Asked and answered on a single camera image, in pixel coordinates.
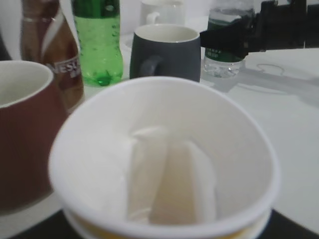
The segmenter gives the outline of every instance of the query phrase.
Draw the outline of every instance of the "nescafe bottle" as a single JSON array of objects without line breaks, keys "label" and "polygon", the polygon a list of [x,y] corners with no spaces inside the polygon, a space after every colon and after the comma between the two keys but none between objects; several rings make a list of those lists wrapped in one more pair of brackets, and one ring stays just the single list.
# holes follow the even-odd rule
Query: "nescafe bottle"
[{"label": "nescafe bottle", "polygon": [[59,0],[22,0],[21,57],[48,66],[65,106],[72,112],[83,100],[78,48]]}]

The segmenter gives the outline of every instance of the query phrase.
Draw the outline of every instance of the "white table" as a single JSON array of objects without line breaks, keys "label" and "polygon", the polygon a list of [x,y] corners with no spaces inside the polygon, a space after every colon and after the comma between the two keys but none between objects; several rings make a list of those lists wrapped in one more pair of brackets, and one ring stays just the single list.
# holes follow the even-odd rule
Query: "white table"
[{"label": "white table", "polygon": [[[123,52],[128,75],[129,53]],[[271,139],[282,165],[275,209],[319,233],[319,50],[251,54],[234,80],[202,81],[242,105]],[[102,88],[86,87],[90,98]],[[60,209],[54,195],[0,217],[0,239],[43,221]]]}]

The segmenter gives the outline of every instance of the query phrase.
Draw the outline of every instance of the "mug handle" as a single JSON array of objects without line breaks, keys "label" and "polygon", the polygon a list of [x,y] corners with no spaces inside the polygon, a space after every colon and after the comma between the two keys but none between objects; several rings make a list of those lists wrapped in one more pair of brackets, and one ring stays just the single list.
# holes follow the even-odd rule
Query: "mug handle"
[{"label": "mug handle", "polygon": [[146,18],[146,24],[147,25],[155,24],[157,22],[159,16],[160,16],[160,14],[156,11],[148,14],[148,16]]},{"label": "mug handle", "polygon": [[157,67],[162,61],[163,59],[160,56],[151,56],[141,65],[139,77],[154,76]]}]

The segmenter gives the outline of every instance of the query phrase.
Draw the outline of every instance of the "white paper cup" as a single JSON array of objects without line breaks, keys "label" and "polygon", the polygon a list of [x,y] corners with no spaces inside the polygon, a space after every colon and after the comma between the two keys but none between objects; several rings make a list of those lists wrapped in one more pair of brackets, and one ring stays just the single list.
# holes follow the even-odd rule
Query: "white paper cup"
[{"label": "white paper cup", "polygon": [[[209,154],[216,221],[172,227],[126,220],[128,135],[157,125],[191,136]],[[49,173],[64,209],[97,239],[236,235],[271,208],[280,182],[272,146],[241,107],[209,87],[173,77],[123,82],[80,106],[56,138]]]}]

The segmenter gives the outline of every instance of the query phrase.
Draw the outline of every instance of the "white wall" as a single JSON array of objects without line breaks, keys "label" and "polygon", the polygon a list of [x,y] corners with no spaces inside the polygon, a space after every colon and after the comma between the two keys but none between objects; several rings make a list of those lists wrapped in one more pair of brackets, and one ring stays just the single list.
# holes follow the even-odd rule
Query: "white wall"
[{"label": "white wall", "polygon": [[[19,36],[21,19],[21,0],[0,0],[0,30],[3,40],[13,57],[20,59]],[[75,33],[75,26],[71,13],[70,0],[60,0],[62,9]],[[186,17],[208,15],[209,3],[211,0],[184,0],[186,3]],[[256,11],[260,10],[261,0],[254,0]],[[139,23],[140,0],[121,0],[121,32],[131,33]]]}]

